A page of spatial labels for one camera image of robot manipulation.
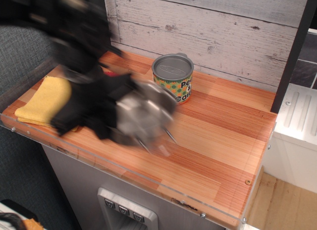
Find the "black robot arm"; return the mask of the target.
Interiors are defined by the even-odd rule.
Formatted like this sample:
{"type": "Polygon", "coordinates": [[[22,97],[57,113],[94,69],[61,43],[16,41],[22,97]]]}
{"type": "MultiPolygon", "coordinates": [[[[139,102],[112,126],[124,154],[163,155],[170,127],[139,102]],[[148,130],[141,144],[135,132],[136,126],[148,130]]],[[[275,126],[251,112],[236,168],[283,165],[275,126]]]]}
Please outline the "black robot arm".
{"type": "Polygon", "coordinates": [[[0,0],[1,24],[45,32],[53,56],[71,85],[67,103],[50,119],[60,136],[77,126],[110,138],[117,127],[116,102],[135,88],[130,76],[109,76],[99,59],[108,51],[122,56],[109,40],[107,16],[88,0],[0,0]]]}

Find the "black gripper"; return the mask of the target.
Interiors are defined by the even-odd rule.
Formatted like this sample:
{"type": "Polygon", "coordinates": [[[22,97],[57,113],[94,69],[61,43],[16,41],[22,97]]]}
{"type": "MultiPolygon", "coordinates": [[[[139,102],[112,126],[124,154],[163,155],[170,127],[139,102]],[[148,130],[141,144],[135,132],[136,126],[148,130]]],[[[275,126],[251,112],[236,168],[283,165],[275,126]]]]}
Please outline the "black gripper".
{"type": "Polygon", "coordinates": [[[51,119],[58,135],[80,126],[99,139],[110,138],[117,127],[116,102],[134,90],[131,75],[109,76],[100,66],[87,74],[66,70],[65,75],[71,85],[70,99],[51,119]]]}

